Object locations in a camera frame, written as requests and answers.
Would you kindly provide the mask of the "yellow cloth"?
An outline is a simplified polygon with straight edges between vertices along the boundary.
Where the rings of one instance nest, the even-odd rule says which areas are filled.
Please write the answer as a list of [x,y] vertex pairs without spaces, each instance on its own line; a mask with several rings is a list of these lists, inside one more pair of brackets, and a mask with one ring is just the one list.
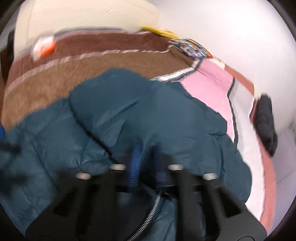
[[160,28],[160,27],[156,27],[156,26],[143,26],[141,29],[152,32],[152,33],[162,36],[162,37],[169,38],[169,39],[178,39],[179,38],[178,35],[176,35],[175,33],[171,32],[169,30]]

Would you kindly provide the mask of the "terracotta bed sheet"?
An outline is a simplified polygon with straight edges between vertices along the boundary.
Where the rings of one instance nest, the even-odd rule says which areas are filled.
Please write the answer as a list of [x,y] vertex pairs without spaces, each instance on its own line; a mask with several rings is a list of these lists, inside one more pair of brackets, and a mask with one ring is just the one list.
[[275,171],[253,123],[257,105],[254,85],[231,67],[225,66],[225,70],[234,77],[230,101],[236,117],[238,149],[252,174],[251,194],[246,205],[267,233],[271,233],[276,203]]

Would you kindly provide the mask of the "teal puffer jacket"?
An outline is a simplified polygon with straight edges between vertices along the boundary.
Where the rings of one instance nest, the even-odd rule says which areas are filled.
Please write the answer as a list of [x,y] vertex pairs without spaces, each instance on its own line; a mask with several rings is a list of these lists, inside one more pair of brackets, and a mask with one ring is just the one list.
[[77,173],[99,175],[134,144],[158,146],[196,175],[216,173],[241,202],[251,192],[250,169],[227,135],[222,116],[178,82],[151,81],[110,69],[66,98],[29,114],[6,132],[1,151],[1,205],[24,233]]

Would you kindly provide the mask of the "black folded garment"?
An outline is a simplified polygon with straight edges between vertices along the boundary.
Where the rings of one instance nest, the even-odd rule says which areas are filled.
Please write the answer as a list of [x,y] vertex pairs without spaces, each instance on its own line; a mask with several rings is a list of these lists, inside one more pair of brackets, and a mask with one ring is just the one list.
[[263,94],[257,102],[254,114],[255,129],[271,157],[278,147],[278,135],[275,130],[271,98]]

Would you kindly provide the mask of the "colourful patterned pillow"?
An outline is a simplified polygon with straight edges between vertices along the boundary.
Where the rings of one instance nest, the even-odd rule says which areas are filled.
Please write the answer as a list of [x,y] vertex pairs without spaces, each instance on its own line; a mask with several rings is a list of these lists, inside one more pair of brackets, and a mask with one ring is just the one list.
[[213,58],[213,55],[192,39],[170,39],[169,43],[192,60]]

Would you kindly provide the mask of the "brown fleece blanket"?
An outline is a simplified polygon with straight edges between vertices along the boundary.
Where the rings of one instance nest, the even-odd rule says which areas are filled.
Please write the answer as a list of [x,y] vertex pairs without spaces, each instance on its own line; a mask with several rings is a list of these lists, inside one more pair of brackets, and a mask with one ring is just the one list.
[[53,53],[33,60],[15,57],[4,92],[1,124],[10,129],[28,114],[66,97],[80,82],[110,68],[125,68],[153,79],[190,67],[165,37],[153,33],[76,31],[59,36]]

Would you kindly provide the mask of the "orange white tissue pack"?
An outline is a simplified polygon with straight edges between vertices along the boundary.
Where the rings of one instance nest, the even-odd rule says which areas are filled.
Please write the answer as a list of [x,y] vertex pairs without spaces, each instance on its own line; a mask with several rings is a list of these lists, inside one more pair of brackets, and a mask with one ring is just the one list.
[[54,36],[42,36],[32,47],[31,58],[38,61],[41,58],[52,54],[56,49],[56,40]]

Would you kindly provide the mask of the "pink grey white blanket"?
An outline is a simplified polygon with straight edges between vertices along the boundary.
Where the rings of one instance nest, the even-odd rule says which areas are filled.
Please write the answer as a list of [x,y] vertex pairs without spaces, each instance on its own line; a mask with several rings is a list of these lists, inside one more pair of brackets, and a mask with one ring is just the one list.
[[247,88],[249,81],[235,77],[228,67],[213,59],[190,61],[187,67],[170,62],[150,79],[182,85],[200,106],[224,118],[227,132],[221,153],[230,151],[229,157],[240,155],[250,169],[252,185],[246,207],[264,225],[268,213],[273,211],[267,205],[264,169],[269,158],[250,119],[254,95]]

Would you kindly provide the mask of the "cream bed headboard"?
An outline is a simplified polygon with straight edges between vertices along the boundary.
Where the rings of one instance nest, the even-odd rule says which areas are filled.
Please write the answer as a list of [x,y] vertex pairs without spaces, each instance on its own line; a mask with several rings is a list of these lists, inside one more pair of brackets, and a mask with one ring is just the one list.
[[138,31],[156,25],[158,18],[149,1],[25,1],[16,20],[14,54],[43,34],[80,28]]

